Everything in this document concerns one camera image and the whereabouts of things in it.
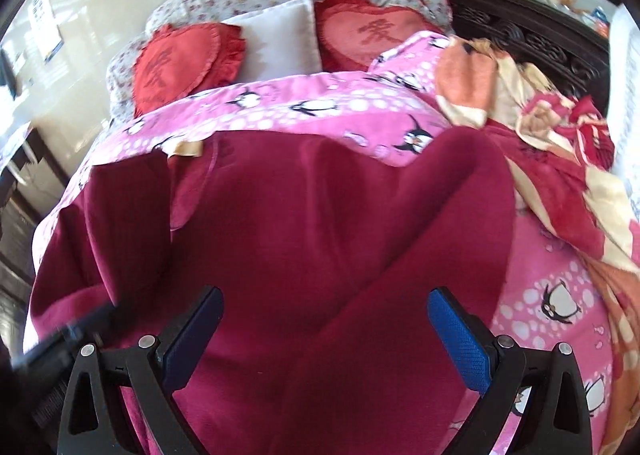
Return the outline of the dark red fleece garment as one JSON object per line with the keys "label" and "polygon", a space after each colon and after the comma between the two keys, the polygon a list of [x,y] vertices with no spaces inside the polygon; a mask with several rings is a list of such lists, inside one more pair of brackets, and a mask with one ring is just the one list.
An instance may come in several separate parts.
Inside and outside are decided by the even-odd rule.
{"label": "dark red fleece garment", "polygon": [[463,395],[424,305],[482,319],[506,278],[514,189],[484,134],[407,166],[332,139],[217,132],[198,157],[94,167],[36,276],[39,335],[114,302],[132,345],[203,287],[224,317],[177,402],[213,454],[431,454]]}

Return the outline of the dark wooden side table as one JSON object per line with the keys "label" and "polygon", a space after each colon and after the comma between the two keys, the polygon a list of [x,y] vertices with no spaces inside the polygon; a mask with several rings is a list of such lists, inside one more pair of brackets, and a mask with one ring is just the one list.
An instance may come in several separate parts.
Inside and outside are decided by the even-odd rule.
{"label": "dark wooden side table", "polygon": [[28,186],[28,182],[22,177],[22,171],[26,166],[38,165],[41,162],[48,166],[56,180],[66,188],[70,176],[31,122],[19,126],[4,140],[1,148],[1,208],[13,202],[34,224],[40,223],[42,215],[20,192],[18,186]]}

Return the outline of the red orange floral blanket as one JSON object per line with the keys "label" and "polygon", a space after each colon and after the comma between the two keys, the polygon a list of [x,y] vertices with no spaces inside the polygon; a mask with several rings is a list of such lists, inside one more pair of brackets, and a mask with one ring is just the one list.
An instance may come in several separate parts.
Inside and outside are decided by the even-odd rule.
{"label": "red orange floral blanket", "polygon": [[599,449],[639,421],[639,222],[614,176],[608,124],[590,97],[565,97],[534,64],[486,39],[436,41],[435,99],[454,126],[497,141],[526,206],[585,261],[608,312],[613,402]]}

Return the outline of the left red heart pillow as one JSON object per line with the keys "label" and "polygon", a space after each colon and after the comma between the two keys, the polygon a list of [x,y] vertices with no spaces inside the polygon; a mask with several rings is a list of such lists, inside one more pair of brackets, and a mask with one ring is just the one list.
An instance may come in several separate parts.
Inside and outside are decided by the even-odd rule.
{"label": "left red heart pillow", "polygon": [[240,74],[245,50],[242,28],[236,25],[161,27],[134,64],[134,115],[232,84]]}

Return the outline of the red heart pillow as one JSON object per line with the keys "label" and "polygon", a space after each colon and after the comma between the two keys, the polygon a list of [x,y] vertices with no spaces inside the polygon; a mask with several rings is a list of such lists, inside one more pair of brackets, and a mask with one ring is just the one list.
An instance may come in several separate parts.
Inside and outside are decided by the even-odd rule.
{"label": "red heart pillow", "polygon": [[322,70],[367,71],[383,52],[413,34],[445,32],[408,7],[379,7],[369,0],[321,0],[314,3]]}
{"label": "red heart pillow", "polygon": [[134,64],[134,115],[232,84],[240,74],[245,50],[242,28],[236,25],[161,27]]}

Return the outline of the white square pillow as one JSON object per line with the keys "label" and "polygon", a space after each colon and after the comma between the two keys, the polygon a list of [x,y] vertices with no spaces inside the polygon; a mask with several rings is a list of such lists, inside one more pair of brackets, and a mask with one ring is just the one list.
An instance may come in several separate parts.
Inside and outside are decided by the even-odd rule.
{"label": "white square pillow", "polygon": [[245,56],[236,80],[260,82],[322,71],[312,0],[288,0],[224,20],[239,26]]}

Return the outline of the pink penguin print blanket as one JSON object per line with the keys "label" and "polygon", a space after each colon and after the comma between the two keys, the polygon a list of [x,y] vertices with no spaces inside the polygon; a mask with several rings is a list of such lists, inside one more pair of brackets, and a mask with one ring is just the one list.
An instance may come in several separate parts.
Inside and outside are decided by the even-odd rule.
{"label": "pink penguin print blanket", "polygon": [[[38,271],[60,211],[76,201],[91,170],[153,151],[198,157],[217,132],[273,131],[332,139],[362,155],[405,167],[452,129],[433,99],[440,47],[423,34],[367,72],[293,76],[198,94],[105,132],[74,175],[74,184],[36,233]],[[570,343],[585,380],[594,444],[603,438],[610,407],[612,353],[608,318],[587,269],[573,248],[544,230],[514,196],[506,278],[497,307],[484,319],[491,331],[520,345],[550,349]],[[448,359],[450,374],[462,383]],[[438,453],[468,415],[475,397],[463,386]]]}

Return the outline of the dark carved wooden headboard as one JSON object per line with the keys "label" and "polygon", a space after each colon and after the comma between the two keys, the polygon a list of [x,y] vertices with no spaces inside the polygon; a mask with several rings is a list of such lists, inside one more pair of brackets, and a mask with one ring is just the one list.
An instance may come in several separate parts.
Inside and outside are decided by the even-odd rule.
{"label": "dark carved wooden headboard", "polygon": [[608,40],[537,0],[448,0],[461,38],[485,38],[518,63],[536,65],[567,97],[610,100]]}

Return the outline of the right red heart pillow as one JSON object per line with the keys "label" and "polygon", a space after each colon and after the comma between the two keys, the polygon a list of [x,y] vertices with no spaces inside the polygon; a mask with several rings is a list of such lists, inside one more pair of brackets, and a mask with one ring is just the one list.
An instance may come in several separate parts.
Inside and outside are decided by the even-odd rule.
{"label": "right red heart pillow", "polygon": [[413,34],[445,32],[408,7],[379,7],[369,0],[321,0],[314,3],[322,70],[367,71],[383,52]]}

